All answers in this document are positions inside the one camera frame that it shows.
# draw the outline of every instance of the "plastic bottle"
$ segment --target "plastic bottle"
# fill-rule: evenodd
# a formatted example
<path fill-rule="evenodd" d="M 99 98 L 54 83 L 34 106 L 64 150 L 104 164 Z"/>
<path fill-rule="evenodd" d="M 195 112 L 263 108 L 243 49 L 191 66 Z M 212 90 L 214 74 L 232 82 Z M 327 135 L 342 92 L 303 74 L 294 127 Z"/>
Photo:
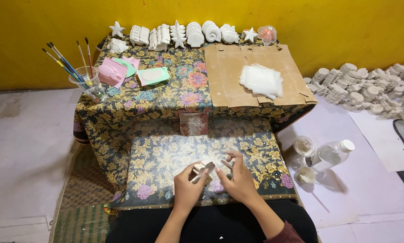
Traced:
<path fill-rule="evenodd" d="M 349 140 L 326 143 L 311 155 L 312 166 L 310 169 L 315 174 L 323 172 L 344 162 L 354 149 L 354 144 Z"/>

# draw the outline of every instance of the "woven mat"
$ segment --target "woven mat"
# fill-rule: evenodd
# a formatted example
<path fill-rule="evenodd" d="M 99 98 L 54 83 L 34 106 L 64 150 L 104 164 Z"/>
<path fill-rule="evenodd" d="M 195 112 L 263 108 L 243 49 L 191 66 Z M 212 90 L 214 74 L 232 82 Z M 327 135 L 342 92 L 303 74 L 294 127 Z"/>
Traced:
<path fill-rule="evenodd" d="M 80 146 L 74 154 L 55 210 L 49 243 L 104 242 L 109 216 L 103 205 L 112 201 L 113 186 L 103 175 L 91 146 Z"/>

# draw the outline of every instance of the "plastic cup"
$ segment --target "plastic cup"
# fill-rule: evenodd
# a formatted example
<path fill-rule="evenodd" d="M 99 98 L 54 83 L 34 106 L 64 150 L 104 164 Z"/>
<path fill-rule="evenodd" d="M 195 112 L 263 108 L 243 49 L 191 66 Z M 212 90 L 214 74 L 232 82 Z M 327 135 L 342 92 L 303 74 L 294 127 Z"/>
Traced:
<path fill-rule="evenodd" d="M 93 78 L 91 78 L 90 73 L 86 73 L 90 70 L 89 66 L 76 68 L 76 72 L 85 80 L 84 82 L 80 82 L 76 80 L 72 75 L 68 76 L 68 80 L 74 84 L 76 84 L 91 100 L 95 103 L 101 103 L 106 99 L 106 92 L 104 91 L 103 86 L 100 83 L 98 78 L 98 70 L 93 67 Z"/>

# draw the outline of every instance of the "plaster starfish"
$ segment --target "plaster starfish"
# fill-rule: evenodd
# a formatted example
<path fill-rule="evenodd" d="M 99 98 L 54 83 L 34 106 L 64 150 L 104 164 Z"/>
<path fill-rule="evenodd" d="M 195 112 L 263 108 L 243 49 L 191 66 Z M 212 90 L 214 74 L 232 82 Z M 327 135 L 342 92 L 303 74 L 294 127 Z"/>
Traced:
<path fill-rule="evenodd" d="M 250 41 L 250 43 L 253 43 L 255 41 L 255 37 L 257 36 L 257 33 L 253 31 L 253 27 L 249 31 L 244 31 L 244 34 L 246 34 L 244 42 Z"/>
<path fill-rule="evenodd" d="M 115 35 L 117 35 L 117 36 L 119 36 L 121 38 L 124 37 L 123 33 L 121 33 L 121 32 L 124 31 L 125 28 L 122 28 L 119 25 L 118 21 L 115 21 L 115 25 L 114 26 L 109 26 L 109 28 L 112 30 L 112 37 L 115 36 Z"/>

